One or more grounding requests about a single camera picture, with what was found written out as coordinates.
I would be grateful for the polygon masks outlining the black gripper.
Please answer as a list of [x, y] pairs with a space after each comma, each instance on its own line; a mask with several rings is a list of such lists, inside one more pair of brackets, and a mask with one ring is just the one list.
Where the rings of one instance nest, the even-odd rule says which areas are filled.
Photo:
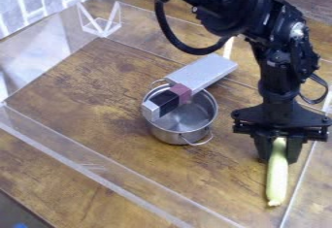
[[332, 119], [302, 108], [293, 95], [265, 92], [262, 98], [260, 105], [232, 112], [233, 132], [253, 138], [260, 160], [265, 163], [270, 159], [273, 137], [286, 138], [286, 161], [293, 164], [304, 140], [328, 140]]

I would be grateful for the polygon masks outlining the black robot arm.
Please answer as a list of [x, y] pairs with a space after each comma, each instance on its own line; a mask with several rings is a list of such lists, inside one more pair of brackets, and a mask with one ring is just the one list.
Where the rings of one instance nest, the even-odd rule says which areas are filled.
[[[264, 102], [232, 112], [233, 131], [250, 135], [262, 161], [270, 159], [272, 143], [278, 137], [284, 138], [286, 161], [296, 163], [302, 144], [327, 141], [332, 126], [332, 118], [297, 103], [305, 99], [301, 84], [306, 80], [327, 84], [315, 73], [319, 54], [312, 48], [304, 14], [285, 0], [183, 0], [191, 5], [202, 26], [219, 37], [213, 46], [193, 48], [177, 38], [169, 26], [165, 15], [169, 1], [154, 0], [154, 11], [161, 30], [177, 49], [205, 55], [237, 35], [250, 44], [261, 69], [258, 91]], [[321, 98], [305, 99], [312, 105], [321, 101]]]

